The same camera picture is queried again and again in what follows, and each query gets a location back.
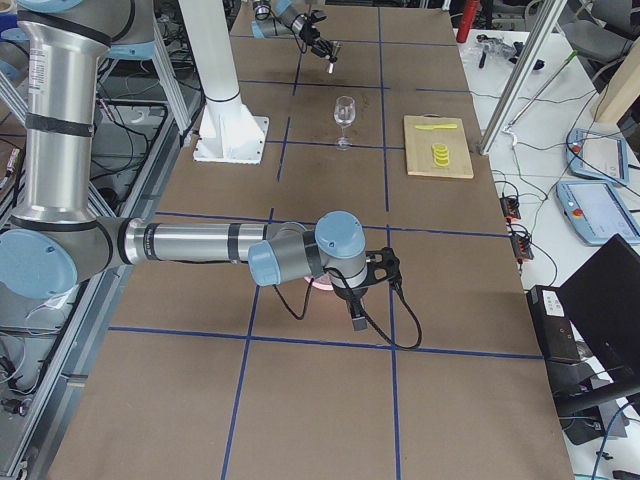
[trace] red cylinder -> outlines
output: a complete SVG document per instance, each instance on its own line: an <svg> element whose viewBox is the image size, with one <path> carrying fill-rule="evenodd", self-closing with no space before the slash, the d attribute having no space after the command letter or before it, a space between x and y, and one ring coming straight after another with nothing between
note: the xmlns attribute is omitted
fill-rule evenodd
<svg viewBox="0 0 640 480"><path fill-rule="evenodd" d="M471 30L471 27L473 26L473 21L476 18L476 12L478 11L479 4L480 0L467 0L466 5L464 6L464 13L462 14L462 21L458 27L458 35L456 35L458 43L464 43L467 41L469 30Z"/></svg>

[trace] blue and white device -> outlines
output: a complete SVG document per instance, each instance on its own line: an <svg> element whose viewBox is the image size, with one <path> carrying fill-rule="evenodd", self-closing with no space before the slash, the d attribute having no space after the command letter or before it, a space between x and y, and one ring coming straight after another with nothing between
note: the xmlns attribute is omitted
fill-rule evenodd
<svg viewBox="0 0 640 480"><path fill-rule="evenodd" d="M604 245L616 233L630 244L640 244L640 226L611 183L560 181L556 194L565 215L588 245Z"/></svg>
<svg viewBox="0 0 640 480"><path fill-rule="evenodd" d="M575 128L569 142L567 162L575 175L598 180L615 178L623 185L629 183L627 141L622 136Z"/></svg>

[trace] white pillar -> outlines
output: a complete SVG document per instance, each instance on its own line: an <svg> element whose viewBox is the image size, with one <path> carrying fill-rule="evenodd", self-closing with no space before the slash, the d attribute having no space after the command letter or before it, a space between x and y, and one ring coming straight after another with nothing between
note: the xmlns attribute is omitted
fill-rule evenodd
<svg viewBox="0 0 640 480"><path fill-rule="evenodd" d="M207 104L195 160L260 163L269 120L243 105L222 0L180 0Z"/></svg>

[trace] yellow knife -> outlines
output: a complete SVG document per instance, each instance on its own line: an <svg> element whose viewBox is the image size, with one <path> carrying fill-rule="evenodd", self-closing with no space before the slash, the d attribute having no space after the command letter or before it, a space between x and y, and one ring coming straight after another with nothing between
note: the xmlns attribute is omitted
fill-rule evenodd
<svg viewBox="0 0 640 480"><path fill-rule="evenodd" d="M439 125L415 125L416 130L454 130L458 128L455 123L441 123Z"/></svg>

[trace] wine glass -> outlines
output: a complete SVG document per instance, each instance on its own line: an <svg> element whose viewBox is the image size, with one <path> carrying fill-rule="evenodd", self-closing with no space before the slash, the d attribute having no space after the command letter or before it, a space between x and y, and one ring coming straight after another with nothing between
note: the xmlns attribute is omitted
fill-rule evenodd
<svg viewBox="0 0 640 480"><path fill-rule="evenodd" d="M338 150L346 150L351 146L351 142L344 135L344 129L353 123L356 119L356 101L351 97L338 97L336 100L336 108L333 111L333 118L340 128L342 128L342 136L338 138Z"/></svg>

